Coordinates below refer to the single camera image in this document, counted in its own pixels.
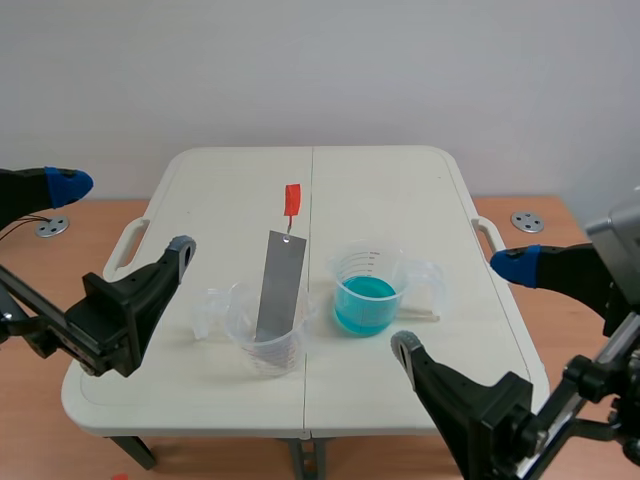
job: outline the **white table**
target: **white table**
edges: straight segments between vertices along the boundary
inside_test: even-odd
[[[190,305],[198,292],[229,287],[264,264],[270,229],[284,229],[284,185],[302,185],[292,234],[309,239],[303,279],[321,307],[306,368],[276,379],[246,370],[221,333],[195,342]],[[481,383],[512,370],[548,396],[544,368],[508,286],[482,256],[477,216],[455,161],[430,147],[207,148],[168,167],[143,218],[123,232],[104,276],[117,280],[155,261],[169,240],[197,242],[194,261],[165,311],[141,368],[128,379],[86,376],[72,364],[62,401],[89,433],[114,438],[144,466],[138,435],[262,436],[309,440],[347,435],[436,433],[389,348],[400,328],[429,353]],[[140,232],[133,261],[120,266]],[[334,328],[326,259],[346,241],[394,238],[416,258],[439,263],[452,295],[438,322],[397,321],[371,338]],[[296,474],[301,448],[290,444]],[[318,459],[322,472],[322,459]]]

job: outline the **wooden table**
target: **wooden table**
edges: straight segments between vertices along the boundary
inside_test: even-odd
[[[482,198],[476,205],[510,247],[584,241],[555,197]],[[64,209],[72,225],[67,232],[43,240],[35,237],[33,225],[21,227],[0,243],[0,264],[66,309],[82,296],[80,277],[101,272],[124,226],[145,207],[146,201],[70,205]],[[535,236],[516,230],[510,224],[515,210],[535,211],[545,230]],[[514,286],[513,292],[552,385],[573,355],[592,356],[603,345],[602,320],[578,302],[542,290]],[[2,345],[0,362],[0,478],[107,480],[122,472],[135,480],[293,478],[286,445],[265,439],[148,439],[159,465],[143,471],[116,445],[81,432],[66,417],[60,404],[66,356],[57,353],[43,361],[24,342],[11,340]],[[603,419],[607,407],[607,402],[592,406],[586,415]],[[639,473],[618,445],[574,439],[544,478],[621,480]],[[409,480],[459,478],[459,473],[439,438],[367,437],[330,442],[328,476]]]

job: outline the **white wall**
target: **white wall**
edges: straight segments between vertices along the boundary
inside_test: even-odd
[[[2,0],[0,166],[149,196],[211,145],[430,144],[472,193],[640,184],[637,0]]]

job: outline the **blue gripper fingertip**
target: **blue gripper fingertip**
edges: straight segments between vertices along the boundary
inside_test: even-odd
[[[44,167],[53,208],[60,208],[83,198],[93,188],[93,179],[82,170],[73,176],[63,175],[55,167]]]
[[[489,262],[491,268],[505,280],[524,285],[529,288],[536,288],[538,285],[538,255],[540,245],[527,247],[521,255],[513,255],[511,250],[496,252]]]

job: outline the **clear plastic cup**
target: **clear plastic cup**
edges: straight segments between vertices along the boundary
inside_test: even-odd
[[[350,243],[329,261],[328,268],[337,284],[336,319],[351,333],[368,336],[387,328],[405,294],[417,285],[430,290],[431,309],[424,315],[442,315],[446,303],[442,269],[431,262],[408,259],[391,244]]]
[[[224,331],[233,343],[246,354],[250,367],[264,376],[280,376],[295,370],[304,363],[309,341],[310,323],[316,311],[309,301],[304,288],[298,291],[298,301],[292,329],[285,335],[273,340],[256,341],[258,309],[262,291],[262,276],[248,282],[239,282],[230,290],[208,290],[207,310],[224,312],[222,323]],[[203,322],[211,321],[215,316],[198,315],[192,317],[196,338],[208,328]]]

